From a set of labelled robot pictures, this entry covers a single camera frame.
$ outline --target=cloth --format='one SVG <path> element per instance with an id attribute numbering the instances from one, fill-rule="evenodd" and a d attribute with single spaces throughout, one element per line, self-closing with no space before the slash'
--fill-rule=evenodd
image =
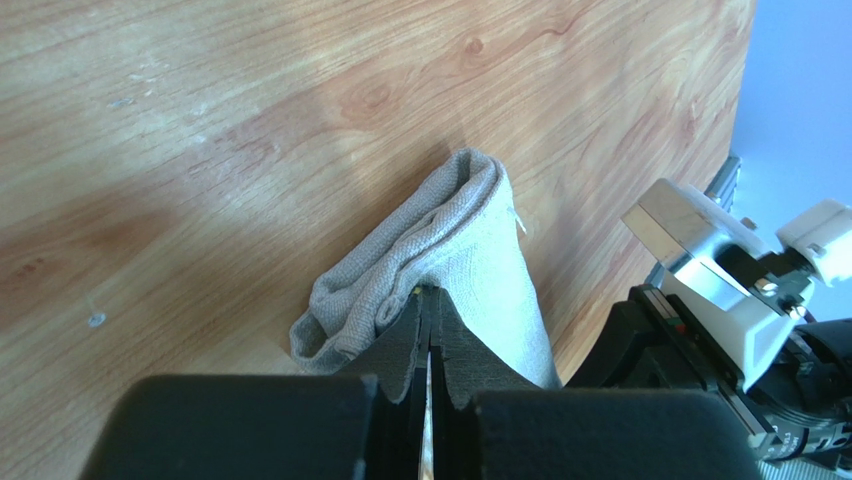
<path id="1" fill-rule="evenodd" d="M 393 323 L 415 286 L 433 285 L 507 365 L 560 388 L 518 220 L 503 165 L 474 149 L 456 152 L 317 279 L 290 330 L 293 359 L 311 373 L 336 372 Z"/>

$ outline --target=cloth fold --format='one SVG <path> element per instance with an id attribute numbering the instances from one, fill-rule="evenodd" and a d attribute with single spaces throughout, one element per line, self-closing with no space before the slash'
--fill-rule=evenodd
<path id="1" fill-rule="evenodd" d="M 290 330 L 293 359 L 311 373 L 336 372 L 425 284 L 446 289 L 467 328 L 507 365 L 542 388 L 560 388 L 518 220 L 503 165 L 474 149 L 456 152 L 320 275 Z"/>

